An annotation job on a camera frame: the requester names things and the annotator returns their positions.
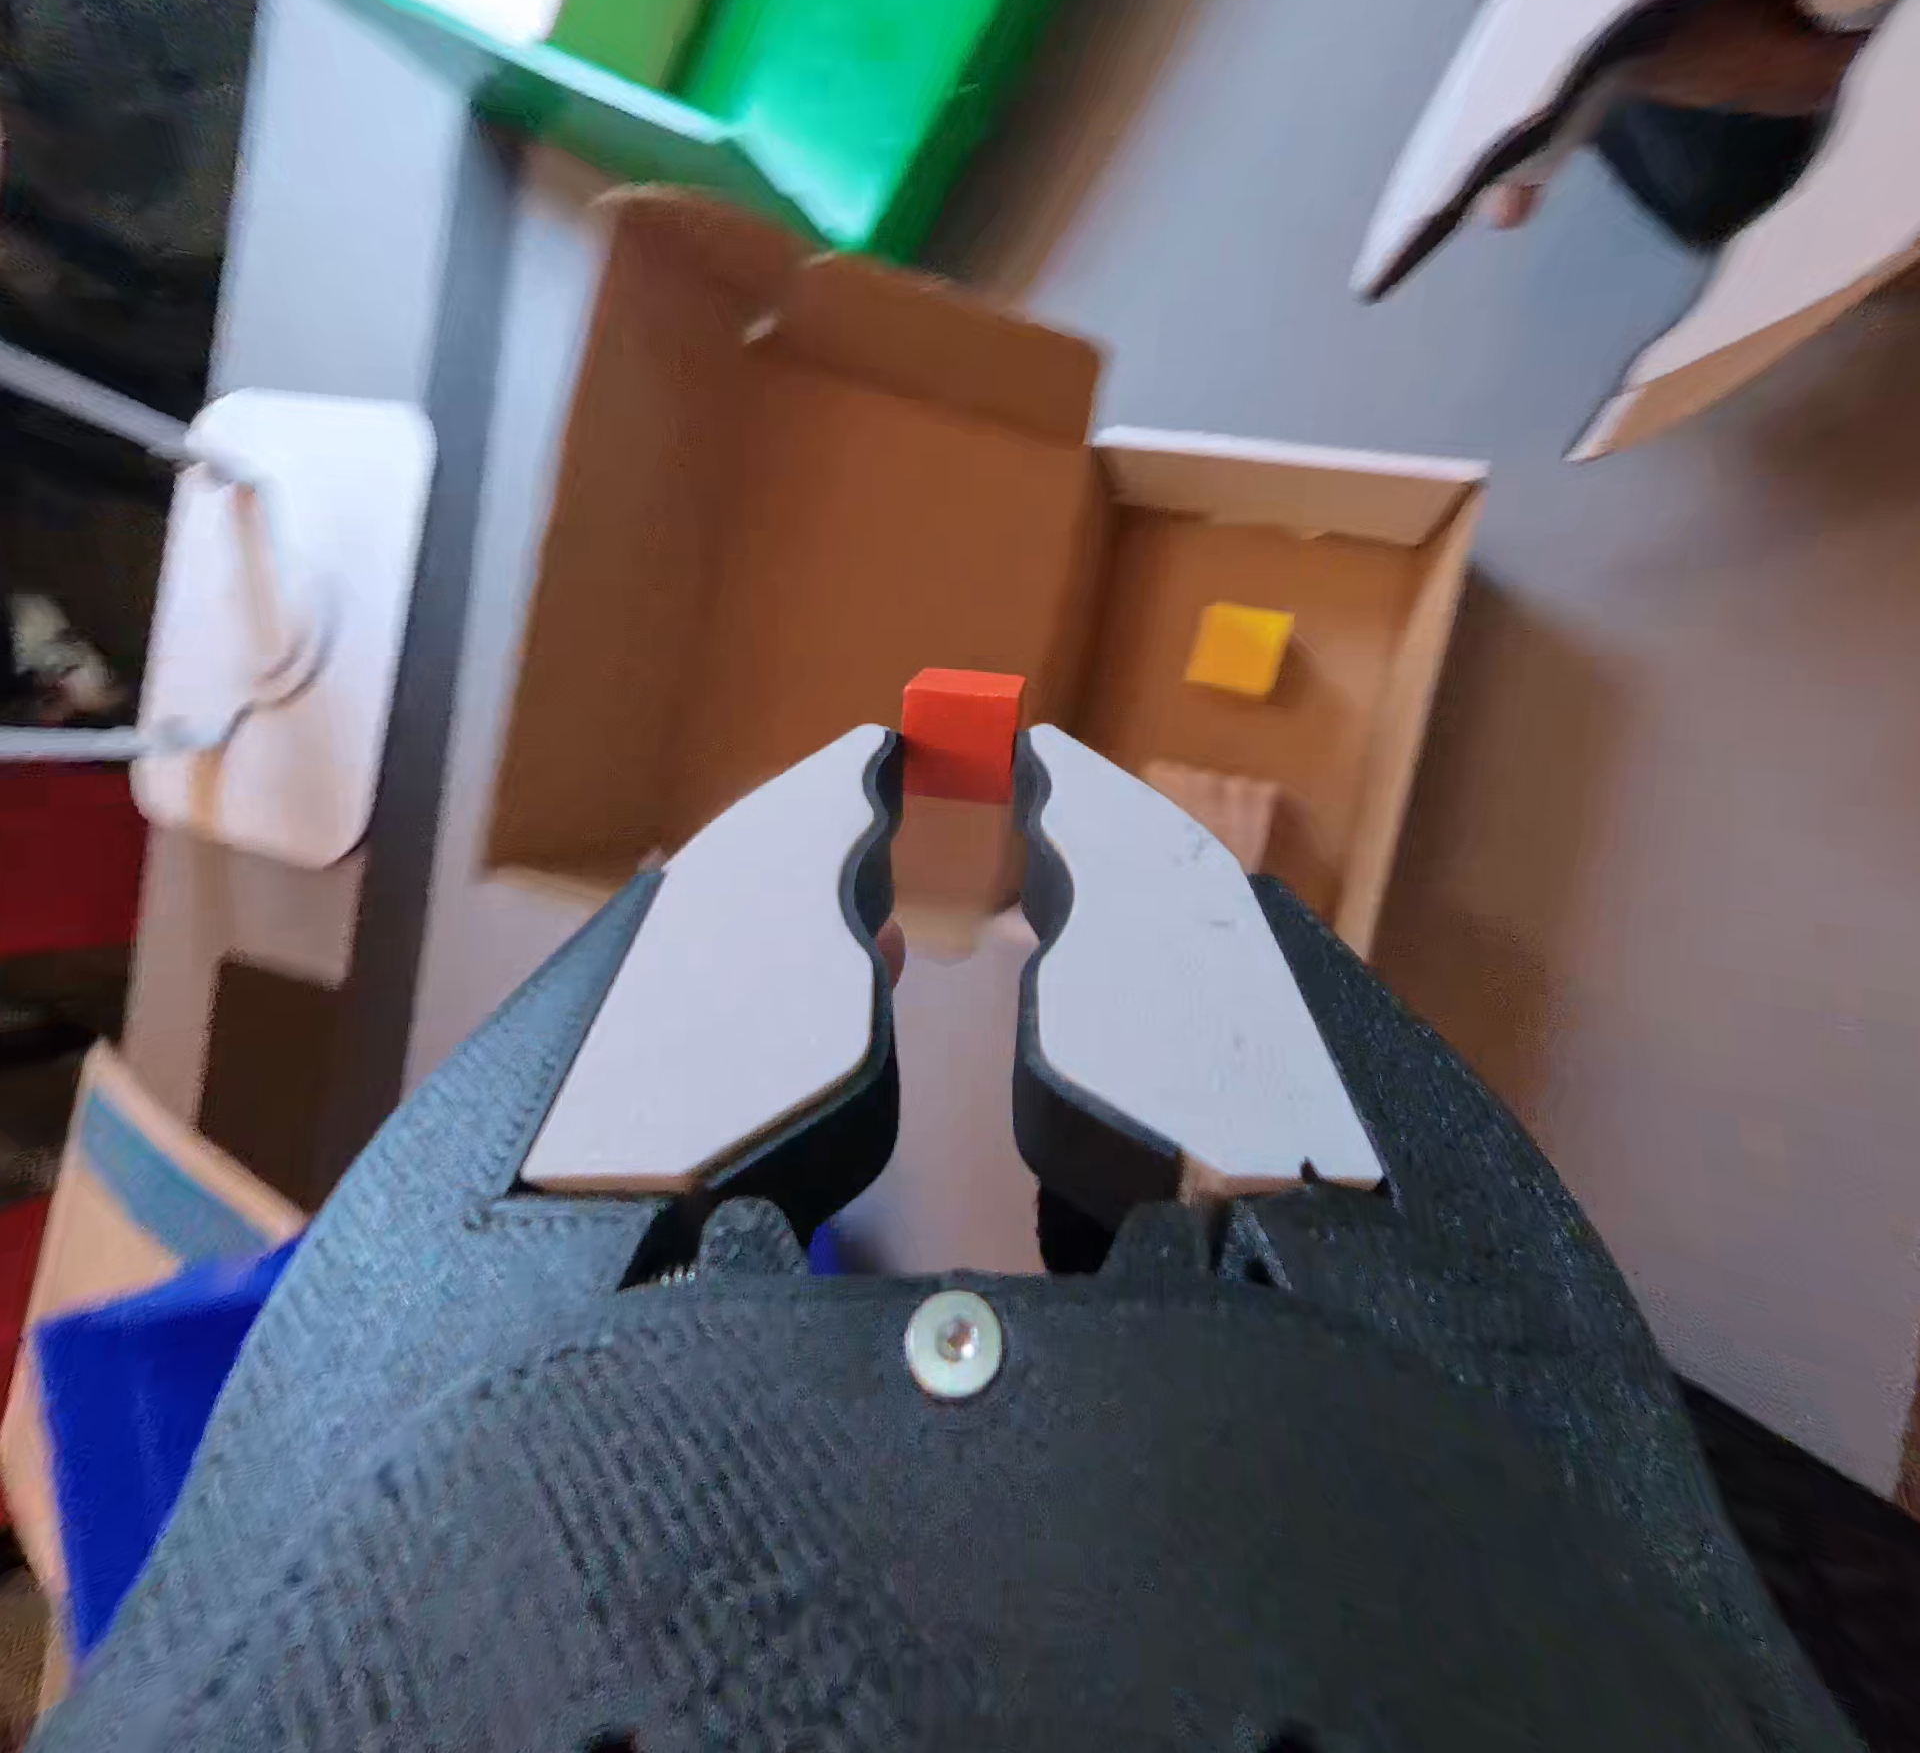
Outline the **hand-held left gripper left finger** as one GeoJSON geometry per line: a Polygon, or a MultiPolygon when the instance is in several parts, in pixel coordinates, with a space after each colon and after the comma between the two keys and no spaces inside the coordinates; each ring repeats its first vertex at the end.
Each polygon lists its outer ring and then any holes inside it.
{"type": "Polygon", "coordinates": [[[519,1178],[545,1195],[774,1205],[803,1240],[899,1139],[899,732],[862,724],[742,794],[647,909],[519,1178]]]}

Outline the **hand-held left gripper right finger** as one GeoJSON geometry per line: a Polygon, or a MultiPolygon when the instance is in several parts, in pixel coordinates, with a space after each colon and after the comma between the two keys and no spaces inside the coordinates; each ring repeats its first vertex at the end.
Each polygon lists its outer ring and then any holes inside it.
{"type": "Polygon", "coordinates": [[[1021,732],[1012,1134],[1069,1206],[1219,1206],[1385,1168],[1260,895],[1182,805],[1058,727],[1021,732]]]}

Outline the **red cube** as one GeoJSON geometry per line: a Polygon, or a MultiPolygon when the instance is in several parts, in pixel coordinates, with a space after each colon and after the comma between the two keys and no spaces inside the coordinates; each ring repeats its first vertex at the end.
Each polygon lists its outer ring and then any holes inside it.
{"type": "Polygon", "coordinates": [[[1021,674],[929,667],[903,687],[903,791],[913,799],[1007,805],[1025,720],[1021,674]]]}

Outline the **yellow cube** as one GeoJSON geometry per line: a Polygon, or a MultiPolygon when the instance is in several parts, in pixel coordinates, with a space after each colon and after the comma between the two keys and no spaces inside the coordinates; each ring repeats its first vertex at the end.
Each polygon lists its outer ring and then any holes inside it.
{"type": "Polygon", "coordinates": [[[1210,600],[1195,624],[1183,684],[1234,701],[1267,702],[1297,633],[1291,611],[1210,600]]]}

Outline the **blue plastic bin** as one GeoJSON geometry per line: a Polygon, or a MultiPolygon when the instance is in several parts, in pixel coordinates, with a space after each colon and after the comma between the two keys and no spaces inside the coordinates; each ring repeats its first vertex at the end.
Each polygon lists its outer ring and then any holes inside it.
{"type": "Polygon", "coordinates": [[[105,1643],[139,1579],[299,1245],[303,1236],[242,1262],[196,1262],[31,1330],[74,1660],[105,1643]]]}

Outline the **cardboard box with blue label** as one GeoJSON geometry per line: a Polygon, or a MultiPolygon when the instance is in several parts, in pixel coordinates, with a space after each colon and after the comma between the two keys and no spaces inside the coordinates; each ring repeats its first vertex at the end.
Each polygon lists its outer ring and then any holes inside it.
{"type": "Polygon", "coordinates": [[[80,1070],[3,1405],[3,1505],[72,1660],[31,1330],[50,1314],[158,1287],[196,1262],[264,1255],[304,1225],[281,1193],[165,1112],[112,1045],[94,1045],[80,1070]]]}

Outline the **white rounded plastic object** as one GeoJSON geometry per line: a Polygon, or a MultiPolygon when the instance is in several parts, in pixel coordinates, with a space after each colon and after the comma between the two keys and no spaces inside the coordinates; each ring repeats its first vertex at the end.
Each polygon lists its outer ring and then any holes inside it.
{"type": "Polygon", "coordinates": [[[436,468],[407,401],[239,389],[193,419],[131,761],[148,825],[299,872],[361,845],[436,468]]]}

